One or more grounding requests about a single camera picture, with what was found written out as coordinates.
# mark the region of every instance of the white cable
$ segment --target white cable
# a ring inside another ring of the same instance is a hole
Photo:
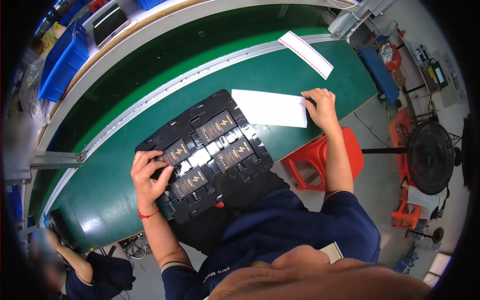
[[[357,5],[359,4],[359,3],[355,3],[354,5],[351,5],[351,6],[348,6],[348,7],[345,7],[345,8],[341,8],[341,7],[338,7],[338,6],[336,6],[335,4],[333,4],[330,0],[327,0],[327,1],[328,1],[328,3],[332,4],[333,6],[335,6],[336,8],[338,8],[338,9],[340,9],[340,10],[347,10],[347,9],[350,9],[350,8],[352,8],[352,7],[355,7],[355,6],[357,6]]]

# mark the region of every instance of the white card with red dashed border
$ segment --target white card with red dashed border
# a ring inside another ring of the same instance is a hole
[[[297,54],[325,80],[332,72],[332,64],[295,33],[288,31],[278,41]]]

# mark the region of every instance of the hand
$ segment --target hand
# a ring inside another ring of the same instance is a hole
[[[335,130],[340,129],[338,119],[335,113],[335,94],[329,92],[326,88],[315,88],[301,93],[305,98],[311,98],[317,103],[317,107],[312,102],[305,99],[302,103],[310,113],[310,117],[322,128],[325,134],[329,135]]]
[[[130,175],[137,192],[138,209],[144,216],[150,216],[156,212],[155,199],[163,194],[173,172],[173,167],[166,167],[168,163],[154,161],[154,157],[162,154],[162,151],[138,151],[133,160]],[[158,180],[150,178],[157,169],[163,167],[166,168]]]

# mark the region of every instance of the dark blue sleeve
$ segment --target dark blue sleeve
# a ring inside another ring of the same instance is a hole
[[[350,241],[357,243],[357,247],[346,247],[347,249],[357,249],[357,251],[362,249],[361,260],[374,263],[378,261],[380,233],[354,194],[347,191],[333,194],[323,204],[320,212],[338,220],[343,229],[351,233]],[[358,255],[358,253],[355,255],[343,254],[345,257],[356,257]]]
[[[202,282],[196,271],[172,266],[162,272],[166,300],[198,299]]]
[[[70,300],[97,299],[95,286],[83,283],[73,268],[67,274],[65,289]]]

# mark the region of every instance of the white paper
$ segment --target white paper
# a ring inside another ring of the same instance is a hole
[[[325,80],[332,72],[332,64],[295,33],[288,31],[278,41],[297,54]]]
[[[232,90],[232,98],[250,124],[307,128],[302,96]]]
[[[338,247],[338,245],[336,244],[336,241],[334,241],[333,243],[331,243],[328,246],[325,246],[325,247],[321,248],[319,251],[322,251],[322,252],[324,252],[325,254],[328,255],[328,257],[330,258],[330,263],[331,264],[333,264],[337,260],[343,258],[343,254],[340,251],[340,248]]]

